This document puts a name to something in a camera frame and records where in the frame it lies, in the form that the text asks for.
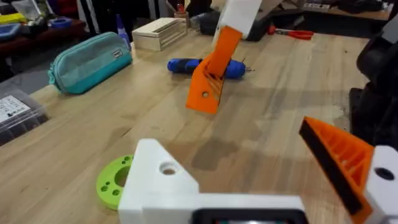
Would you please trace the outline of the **white orange left gripper right finger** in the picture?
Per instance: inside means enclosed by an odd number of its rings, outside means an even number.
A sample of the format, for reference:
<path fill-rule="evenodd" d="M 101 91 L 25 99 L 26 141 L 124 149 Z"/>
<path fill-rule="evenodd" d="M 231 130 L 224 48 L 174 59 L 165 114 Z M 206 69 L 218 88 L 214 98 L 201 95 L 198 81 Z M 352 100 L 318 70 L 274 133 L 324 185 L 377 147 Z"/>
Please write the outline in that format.
<path fill-rule="evenodd" d="M 397 223 L 397 150 L 308 116 L 299 134 L 351 223 Z"/>

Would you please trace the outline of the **finger of the white orange right gripper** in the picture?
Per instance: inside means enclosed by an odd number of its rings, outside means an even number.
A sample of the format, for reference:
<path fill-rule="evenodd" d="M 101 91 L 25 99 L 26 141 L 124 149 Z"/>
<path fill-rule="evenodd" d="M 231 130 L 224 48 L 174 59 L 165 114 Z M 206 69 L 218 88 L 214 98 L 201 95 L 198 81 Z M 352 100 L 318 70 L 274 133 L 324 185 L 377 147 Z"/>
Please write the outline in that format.
<path fill-rule="evenodd" d="M 223 77 L 239 41 L 249 34 L 261 2 L 261 0 L 226 2 L 213 38 L 214 49 L 206 68 L 208 73 Z"/>

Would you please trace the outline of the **bare white left gripper left finger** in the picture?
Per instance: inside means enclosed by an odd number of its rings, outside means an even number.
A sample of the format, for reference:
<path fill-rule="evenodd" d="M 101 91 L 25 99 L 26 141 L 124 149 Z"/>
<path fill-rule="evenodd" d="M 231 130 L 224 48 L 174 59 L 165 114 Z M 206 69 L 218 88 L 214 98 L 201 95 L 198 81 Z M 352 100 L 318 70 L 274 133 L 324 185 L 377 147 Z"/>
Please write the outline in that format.
<path fill-rule="evenodd" d="M 198 182 L 155 139 L 137 143 L 118 205 L 121 223 L 144 223 L 149 196 L 196 194 Z"/>

